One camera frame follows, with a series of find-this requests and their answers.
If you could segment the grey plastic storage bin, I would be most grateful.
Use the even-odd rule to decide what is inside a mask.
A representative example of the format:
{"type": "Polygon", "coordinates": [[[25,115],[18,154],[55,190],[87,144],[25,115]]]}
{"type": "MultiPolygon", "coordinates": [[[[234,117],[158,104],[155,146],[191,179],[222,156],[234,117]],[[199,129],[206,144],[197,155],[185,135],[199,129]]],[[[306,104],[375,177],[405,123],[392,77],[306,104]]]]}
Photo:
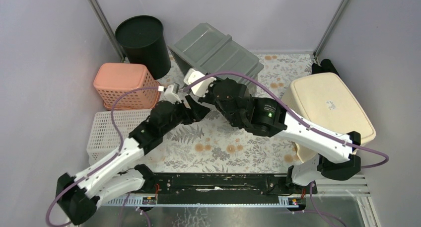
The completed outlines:
{"type": "Polygon", "coordinates": [[[182,78],[193,68],[203,74],[229,71],[257,79],[264,65],[260,59],[209,23],[200,23],[169,45],[182,78]]]}

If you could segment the pink perforated plastic basket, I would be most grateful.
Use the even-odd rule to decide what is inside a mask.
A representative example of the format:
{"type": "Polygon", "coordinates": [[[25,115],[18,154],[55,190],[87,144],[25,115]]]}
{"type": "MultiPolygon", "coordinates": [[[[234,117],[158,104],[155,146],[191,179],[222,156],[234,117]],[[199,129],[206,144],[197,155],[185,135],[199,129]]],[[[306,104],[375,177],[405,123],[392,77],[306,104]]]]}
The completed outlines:
{"type": "Polygon", "coordinates": [[[103,99],[106,109],[110,110],[114,102],[124,93],[147,87],[148,90],[136,91],[123,97],[115,106],[116,110],[150,109],[160,98],[154,90],[160,84],[146,66],[127,63],[105,63],[97,72],[93,86],[103,99]]]}

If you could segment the white perforated plastic basket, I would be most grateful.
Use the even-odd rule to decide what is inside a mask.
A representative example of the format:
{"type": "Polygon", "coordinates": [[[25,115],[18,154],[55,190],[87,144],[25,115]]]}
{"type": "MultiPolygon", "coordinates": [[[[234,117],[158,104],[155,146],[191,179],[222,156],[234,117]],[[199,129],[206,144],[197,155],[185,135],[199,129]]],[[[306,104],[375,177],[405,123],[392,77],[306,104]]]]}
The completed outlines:
{"type": "MultiPolygon", "coordinates": [[[[125,138],[128,136],[129,132],[144,121],[149,114],[149,109],[122,110],[114,111],[114,118],[117,127],[125,138]]],[[[86,148],[88,163],[90,165],[95,164],[119,145],[120,137],[113,126],[111,112],[104,111],[96,113],[86,148]]],[[[133,165],[144,163],[150,168],[153,168],[155,165],[165,161],[165,154],[165,148],[159,146],[150,151],[146,156],[134,161],[133,165]]]]}

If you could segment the large black cylindrical container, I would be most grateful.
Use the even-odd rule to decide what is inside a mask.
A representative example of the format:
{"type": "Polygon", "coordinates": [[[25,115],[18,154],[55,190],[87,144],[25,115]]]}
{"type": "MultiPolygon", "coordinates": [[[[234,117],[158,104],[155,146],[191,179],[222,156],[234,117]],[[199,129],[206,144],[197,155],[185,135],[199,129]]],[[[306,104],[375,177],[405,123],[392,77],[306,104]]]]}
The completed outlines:
{"type": "Polygon", "coordinates": [[[131,64],[146,66],[154,79],[168,74],[171,61],[159,19],[149,15],[128,18],[116,28],[115,37],[131,64]]]}

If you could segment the cream perforated plastic basket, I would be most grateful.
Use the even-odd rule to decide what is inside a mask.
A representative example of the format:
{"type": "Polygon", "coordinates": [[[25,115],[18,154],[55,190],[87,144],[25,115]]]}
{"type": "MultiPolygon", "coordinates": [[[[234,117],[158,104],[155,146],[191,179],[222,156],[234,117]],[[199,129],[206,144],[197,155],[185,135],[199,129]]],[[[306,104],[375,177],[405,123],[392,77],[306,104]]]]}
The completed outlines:
{"type": "Polygon", "coordinates": [[[281,98],[290,109],[305,119],[331,131],[359,132],[361,145],[376,137],[366,112],[334,73],[320,73],[292,81],[281,98]]]}

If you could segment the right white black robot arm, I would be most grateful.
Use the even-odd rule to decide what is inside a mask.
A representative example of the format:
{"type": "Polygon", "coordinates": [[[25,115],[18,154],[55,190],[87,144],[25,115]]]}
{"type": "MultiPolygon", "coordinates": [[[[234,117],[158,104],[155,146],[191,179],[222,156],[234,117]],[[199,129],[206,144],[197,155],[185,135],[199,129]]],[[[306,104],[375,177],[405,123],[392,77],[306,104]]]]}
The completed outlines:
{"type": "Polygon", "coordinates": [[[252,97],[246,85],[232,79],[206,79],[195,94],[200,102],[212,104],[233,127],[261,137],[279,137],[316,152],[300,165],[288,168],[285,187],[299,192],[322,178],[345,181],[361,170],[360,157],[347,143],[359,144],[359,134],[335,134],[332,140],[317,133],[318,126],[303,125],[304,118],[288,111],[272,98],[252,97]]]}

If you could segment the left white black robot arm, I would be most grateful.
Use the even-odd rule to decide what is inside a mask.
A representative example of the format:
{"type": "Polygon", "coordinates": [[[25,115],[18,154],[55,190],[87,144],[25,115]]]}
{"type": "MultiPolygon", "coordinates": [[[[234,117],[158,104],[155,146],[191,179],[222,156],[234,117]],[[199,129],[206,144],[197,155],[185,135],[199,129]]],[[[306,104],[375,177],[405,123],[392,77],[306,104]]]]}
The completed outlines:
{"type": "Polygon", "coordinates": [[[61,175],[57,180],[53,203],[60,206],[71,224],[80,225],[111,199],[131,191],[151,191],[154,180],[147,174],[136,171],[134,177],[125,181],[116,175],[159,146],[163,137],[178,125],[199,122],[209,112],[209,108],[200,105],[189,95],[185,102],[158,102],[148,117],[126,138],[119,136],[117,148],[73,176],[68,173],[61,175]]]}

